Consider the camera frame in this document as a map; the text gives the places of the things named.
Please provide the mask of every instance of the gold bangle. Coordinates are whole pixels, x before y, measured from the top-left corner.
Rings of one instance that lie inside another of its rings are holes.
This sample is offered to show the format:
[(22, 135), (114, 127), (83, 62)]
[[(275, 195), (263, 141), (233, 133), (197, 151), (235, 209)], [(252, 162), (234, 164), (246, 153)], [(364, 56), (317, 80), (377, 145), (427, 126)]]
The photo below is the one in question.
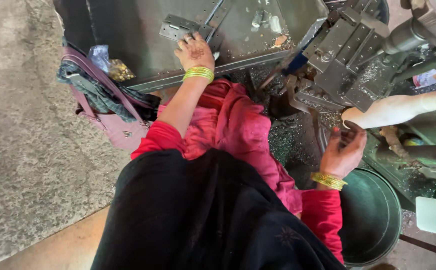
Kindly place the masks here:
[(215, 79), (215, 74), (213, 73), (213, 71), (211, 71), (211, 69), (205, 67), (192, 67), (186, 71), (185, 76), (183, 77), (183, 81), (189, 77), (198, 76), (209, 79), (208, 84), (213, 82), (213, 80)]
[(339, 191), (341, 191), (341, 189), (343, 189), (344, 185), (347, 185), (348, 183), (333, 176), (333, 175), (328, 175), (328, 174), (322, 174), (319, 172), (312, 172), (311, 173), (311, 180), (323, 184), (325, 186), (331, 187), (333, 189), (337, 189)]

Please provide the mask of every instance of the clear plastic bag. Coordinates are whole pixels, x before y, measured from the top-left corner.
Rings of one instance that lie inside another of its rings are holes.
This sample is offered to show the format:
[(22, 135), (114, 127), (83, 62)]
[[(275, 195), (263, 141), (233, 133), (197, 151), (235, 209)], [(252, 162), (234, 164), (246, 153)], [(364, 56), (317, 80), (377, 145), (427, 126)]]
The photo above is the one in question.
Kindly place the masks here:
[(108, 45), (96, 45), (90, 48), (88, 59), (104, 73), (109, 73)]

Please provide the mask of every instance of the red sleeve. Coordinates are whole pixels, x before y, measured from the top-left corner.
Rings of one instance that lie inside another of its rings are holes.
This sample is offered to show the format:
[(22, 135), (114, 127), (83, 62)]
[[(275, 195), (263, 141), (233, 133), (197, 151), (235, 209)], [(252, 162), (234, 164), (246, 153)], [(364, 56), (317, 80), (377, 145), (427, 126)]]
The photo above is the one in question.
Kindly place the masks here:
[(183, 154), (185, 151), (183, 139), (178, 130), (173, 126), (165, 122), (155, 121), (151, 125), (146, 137), (141, 139), (138, 149), (131, 153), (131, 159), (135, 159), (146, 152), (167, 149), (177, 149)]
[(310, 190), (303, 192), (301, 220), (324, 245), (343, 263), (343, 250), (338, 231), (343, 226), (341, 200), (337, 190)]

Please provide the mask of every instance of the person's arm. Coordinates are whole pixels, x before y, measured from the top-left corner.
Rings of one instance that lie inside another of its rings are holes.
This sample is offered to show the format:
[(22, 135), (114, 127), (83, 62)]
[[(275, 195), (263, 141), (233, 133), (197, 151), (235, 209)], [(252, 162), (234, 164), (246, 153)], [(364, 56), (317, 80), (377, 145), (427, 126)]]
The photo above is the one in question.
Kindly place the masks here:
[[(366, 145), (366, 131), (352, 122), (346, 121), (345, 124), (351, 130), (333, 129), (320, 164), (320, 173), (340, 179), (358, 166)], [(339, 191), (319, 183), (315, 190), (304, 192), (302, 200), (301, 220), (343, 262), (343, 249), (338, 235), (343, 225)]]
[[(175, 55), (185, 71), (198, 66), (212, 71), (215, 69), (215, 60), (210, 47), (198, 32), (192, 35), (186, 34), (178, 42), (178, 46)], [(209, 80), (204, 77), (185, 79), (176, 95), (151, 125), (146, 138), (142, 138), (138, 149), (131, 153), (131, 159), (145, 152), (166, 149), (177, 149), (183, 153), (184, 145), (181, 138), (186, 134), (198, 100), (208, 83)]]
[[(185, 35), (184, 39), (178, 42), (178, 46), (179, 48), (175, 49), (175, 55), (185, 70), (192, 67), (206, 67), (214, 71), (215, 59), (211, 54), (210, 47), (198, 32), (193, 33), (192, 36)], [(198, 100), (208, 83), (209, 80), (204, 77), (185, 79), (157, 120), (176, 128), (183, 138), (190, 125)]]

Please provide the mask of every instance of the left hand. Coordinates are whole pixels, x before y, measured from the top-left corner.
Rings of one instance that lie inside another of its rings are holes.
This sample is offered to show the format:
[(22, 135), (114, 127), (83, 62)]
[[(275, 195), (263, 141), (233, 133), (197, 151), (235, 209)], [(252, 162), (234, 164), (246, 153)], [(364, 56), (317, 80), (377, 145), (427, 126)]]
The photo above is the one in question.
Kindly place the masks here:
[(348, 131), (340, 131), (335, 127), (328, 147), (321, 159), (320, 172), (333, 175), (339, 179), (345, 178), (352, 170), (358, 167), (366, 146), (366, 131), (359, 125), (345, 121), (350, 127)]
[(178, 46), (179, 48), (175, 49), (175, 55), (185, 71), (192, 67), (206, 67), (211, 71), (215, 70), (215, 59), (210, 46), (198, 32), (192, 35), (186, 34), (182, 40), (178, 41)]

